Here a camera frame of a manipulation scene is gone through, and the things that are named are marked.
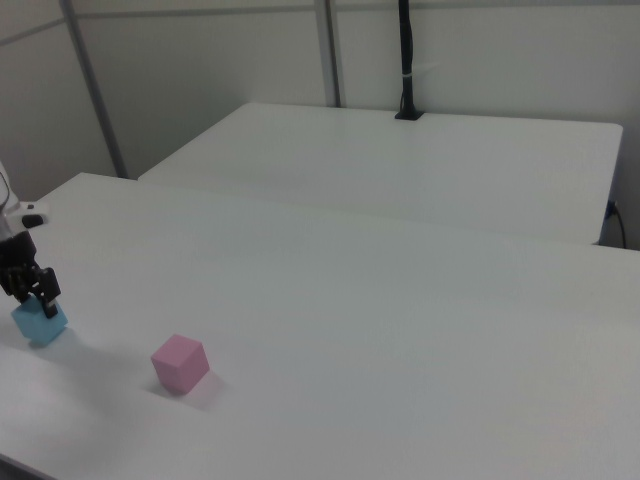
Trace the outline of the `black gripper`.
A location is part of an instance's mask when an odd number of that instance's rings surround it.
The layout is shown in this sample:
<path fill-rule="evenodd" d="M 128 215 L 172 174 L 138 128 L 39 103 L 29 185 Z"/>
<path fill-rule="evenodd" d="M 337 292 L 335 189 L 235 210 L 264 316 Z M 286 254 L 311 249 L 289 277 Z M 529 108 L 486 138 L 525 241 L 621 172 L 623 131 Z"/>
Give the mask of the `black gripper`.
<path fill-rule="evenodd" d="M 29 232 L 20 232 L 0 243 L 0 266 L 3 274 L 3 289 L 19 303 L 29 299 L 29 286 L 21 273 L 10 272 L 31 269 L 33 279 L 31 291 L 39 300 L 42 310 L 48 319 L 58 314 L 56 298 L 61 290 L 55 271 L 52 268 L 35 268 L 38 266 L 35 255 L 37 249 Z"/>

